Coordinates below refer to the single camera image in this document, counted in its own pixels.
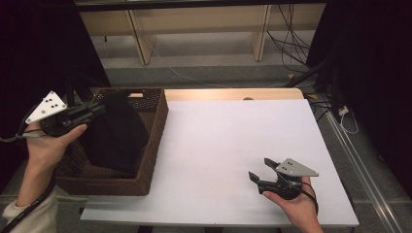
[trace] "white tabletop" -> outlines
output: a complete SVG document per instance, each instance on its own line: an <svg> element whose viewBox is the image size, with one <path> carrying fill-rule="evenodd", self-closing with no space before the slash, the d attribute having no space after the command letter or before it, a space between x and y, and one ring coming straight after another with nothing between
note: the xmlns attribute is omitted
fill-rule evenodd
<svg viewBox="0 0 412 233"><path fill-rule="evenodd" d="M263 158L290 157L312 178L323 226L357 218L306 100L169 101L151 192L90 196L82 220L187 226L287 226L282 210L258 194L254 172L275 181Z"/></svg>

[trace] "wire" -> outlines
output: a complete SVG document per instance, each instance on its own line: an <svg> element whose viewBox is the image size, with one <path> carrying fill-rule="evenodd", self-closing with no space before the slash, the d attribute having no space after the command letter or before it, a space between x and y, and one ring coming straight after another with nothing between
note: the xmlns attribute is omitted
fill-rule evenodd
<svg viewBox="0 0 412 233"><path fill-rule="evenodd" d="M331 104L330 101L317 101L317 102L312 102L309 101L309 104L315 105L315 104Z"/></svg>
<svg viewBox="0 0 412 233"><path fill-rule="evenodd" d="M329 110L332 108L332 107L329 107L329 106L321 106L321 105L314 105L312 107L314 107L315 109L319 108L319 109L329 109Z"/></svg>
<svg viewBox="0 0 412 233"><path fill-rule="evenodd" d="M103 49L104 57L103 57L103 56L100 57L100 60L101 60L101 62L104 64L104 67L105 67L105 68L113 68L112 66L110 66L110 65L107 63L107 60L108 60L108 58L109 58L109 52L107 51L107 43L108 43L108 40L107 40L107 37L106 37L106 36L104 37L104 40L103 40L102 43L94 42L94 41L93 41L93 44L94 44L95 46L101 46L101 48Z"/></svg>
<svg viewBox="0 0 412 233"><path fill-rule="evenodd" d="M290 46L296 46L296 44L294 44L294 43L284 42L284 41L278 40L278 39L276 39L276 38L273 38L273 40L275 40L276 42L285 43L285 44L290 45ZM306 46L302 46L302 47L303 47L304 49L310 49L310 47L306 47Z"/></svg>
<svg viewBox="0 0 412 233"><path fill-rule="evenodd" d="M154 47L151 45L151 43L146 39L146 37L144 37L144 38L145 38L146 42L148 43L148 45L152 48L152 50L154 51L154 53L157 55L157 57L160 58L160 60L163 62L163 64L164 64L167 68L169 68L169 70L171 70L171 71L172 71L175 75L177 75L178 77L180 77L180 78L182 78L182 79L185 79L185 80L193 81L193 82L196 82L196 83L201 83L201 84L204 84L204 85L206 85L206 86L214 86L214 87L222 87L222 88L232 88L232 87L225 86L225 85L220 85L220 84L209 84L209 83L205 83L205 82L202 82L202 81L199 81L199 80L190 78L190 77L186 77L186 76L180 75L180 74L177 73L172 67L170 67L170 66L167 64L167 62L158 54L157 50L155 50L155 48L154 48Z"/></svg>
<svg viewBox="0 0 412 233"><path fill-rule="evenodd" d="M287 66L287 65L285 64L285 61L284 61L284 58L283 58L283 54L286 54L286 55L289 56L291 59L293 59L293 60L297 61L298 63L300 63L300 64L302 64L302 65L304 65L304 66L307 67L307 65L306 65L302 60L300 60L299 58L295 57L295 56L292 55L290 52L286 51L281 45L279 45L279 43L273 38L273 36L270 34L270 32L267 31L266 33L269 35L270 39L272 40L272 42L273 42L273 44L276 46L276 48L281 51L281 53L282 53L282 63L283 63L283 65L284 65L288 70L295 71L295 72L299 72L299 73L305 73L305 71L294 70L294 69L290 68L289 66Z"/></svg>
<svg viewBox="0 0 412 233"><path fill-rule="evenodd" d="M283 10L282 10L282 8L281 8L281 6L278 4L278 8L279 8L279 11L280 11L280 13L282 14L282 17L283 17L283 19L284 19L284 21L285 21L285 24L286 24L286 26L288 27L288 34L287 34L287 37L285 38L285 42L286 42L286 40L287 40L287 38L288 38L288 35L289 35L289 32L291 32L291 36L292 36L292 43L294 44L294 49L295 49L295 51L296 51L296 53L297 53L297 56L300 58L300 60L303 62L303 60L301 59L301 57L300 57L300 55L299 55L299 52L297 51L297 47L296 47L296 44L299 46L299 48L300 48L300 51L303 53L303 55L307 58L307 55L306 55L306 53L303 51L303 49L302 49L302 46L300 45L300 43L298 42L298 40L296 40L296 38L297 39L299 39L303 44L305 44L307 47L309 47L309 45L307 45L302 39L300 39L300 37L294 32L294 30L293 30L293 25L292 25L292 18L293 18L293 13L294 13L294 4L289 4L289 11L288 11L288 14L289 14L289 17L290 17L290 22L288 22L288 20L287 20L287 18L285 17L285 14L283 13Z"/></svg>
<svg viewBox="0 0 412 233"><path fill-rule="evenodd" d="M360 129L358 127L357 119L355 118L354 112L352 112L352 116L354 117L355 126L356 126L356 131L355 132L349 131L343 126L343 118L345 117L345 115L347 115L347 114L342 115L342 118L340 119L340 126L342 127L343 131L345 131L346 133L352 134L352 135L357 134L360 131Z"/></svg>
<svg viewBox="0 0 412 233"><path fill-rule="evenodd" d="M18 135L22 135L23 134L23 132L24 132L24 130L25 130L25 125L26 125L26 123L25 123L25 120L31 115L31 113L33 113L33 111L37 108L37 106L39 106L38 104L36 104L36 105L33 105L31 108L30 108L30 110L26 113L26 115L24 116L24 118L21 120L21 122L20 122L20 126L18 127L18 131L17 131L17 133L18 133Z"/></svg>
<svg viewBox="0 0 412 233"><path fill-rule="evenodd" d="M309 199L312 200L313 204L315 204L316 215L318 214L319 204L318 204L318 201L317 201L317 199L316 199L315 189L313 189L312 185L310 185L309 183L303 183L303 182L295 183L295 182L292 182L292 181L288 181L286 178L283 177L283 175L282 175L281 173L276 172L276 174L277 174L278 177L280 177L283 181L285 181L286 183L288 183L292 188L298 190L300 193L303 193L304 195L306 195L307 197L309 197ZM302 184L308 185L308 186L312 189L314 195L312 196L309 192L303 190L301 187L298 187L299 185L302 185Z"/></svg>
<svg viewBox="0 0 412 233"><path fill-rule="evenodd" d="M327 112L328 112L328 109L326 109L326 110L318 117L318 119L316 120L316 122L318 123L319 120L320 120Z"/></svg>
<svg viewBox="0 0 412 233"><path fill-rule="evenodd" d="M33 133L33 132L36 132L36 131L42 131L42 129L33 129L33 130L24 131L23 134L21 134L21 135L16 134L16 136L13 137L13 138L8 138L8 139L0 138L0 142L3 142L3 143L11 143L11 142L14 142L14 141L17 140L17 139L39 138L39 137L47 136L47 134L36 134L36 133Z"/></svg>
<svg viewBox="0 0 412 233"><path fill-rule="evenodd" d="M2 233L11 232L25 217L27 217L31 212L33 212L40 204L42 204L52 193L55 185L55 171L51 175L51 181L46 188L45 192L37 198L33 203L31 203L27 208L24 209L18 216L16 216L11 222L9 222L5 228L3 228Z"/></svg>

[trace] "white sleeve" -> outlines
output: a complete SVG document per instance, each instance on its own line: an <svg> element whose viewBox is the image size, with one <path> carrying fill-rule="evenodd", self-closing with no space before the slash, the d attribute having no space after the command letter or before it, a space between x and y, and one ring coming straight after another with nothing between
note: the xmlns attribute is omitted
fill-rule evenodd
<svg viewBox="0 0 412 233"><path fill-rule="evenodd" d="M18 216L26 207L17 207L16 201L10 203L3 212L3 217L8 222ZM56 215L57 215L57 199L55 191L49 197L25 217L12 231L13 233L20 232L56 232Z"/></svg>

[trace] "wicker basket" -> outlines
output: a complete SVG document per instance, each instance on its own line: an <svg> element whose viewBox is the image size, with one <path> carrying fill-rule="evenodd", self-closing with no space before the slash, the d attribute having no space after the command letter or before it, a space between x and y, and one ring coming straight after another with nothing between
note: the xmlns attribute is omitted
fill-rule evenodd
<svg viewBox="0 0 412 233"><path fill-rule="evenodd" d="M102 88L94 97L98 101L108 91L121 89L135 93L130 104L142 118L150 135L149 142L141 150L135 166L137 174L128 174L91 165L84 148L74 142L66 152L56 171L56 183L74 195L148 195L151 187L157 150L166 123L168 107L161 88Z"/></svg>

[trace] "black backdrop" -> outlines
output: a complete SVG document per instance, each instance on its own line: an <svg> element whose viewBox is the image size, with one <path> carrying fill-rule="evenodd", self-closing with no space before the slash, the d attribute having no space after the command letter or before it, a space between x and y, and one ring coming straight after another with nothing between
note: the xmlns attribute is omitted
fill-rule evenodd
<svg viewBox="0 0 412 233"><path fill-rule="evenodd" d="M41 1L2 1L0 7L0 137L17 133L26 112L67 77L88 86L110 83L75 9L44 9ZM70 0L53 3L73 4ZM0 143L0 190L26 153Z"/></svg>
<svg viewBox="0 0 412 233"><path fill-rule="evenodd" d="M327 3L309 52L310 66L336 46L333 42L358 6L356 2L360 1ZM345 35L354 43L339 48L339 90L412 197L412 2L363 2L355 21L360 30Z"/></svg>

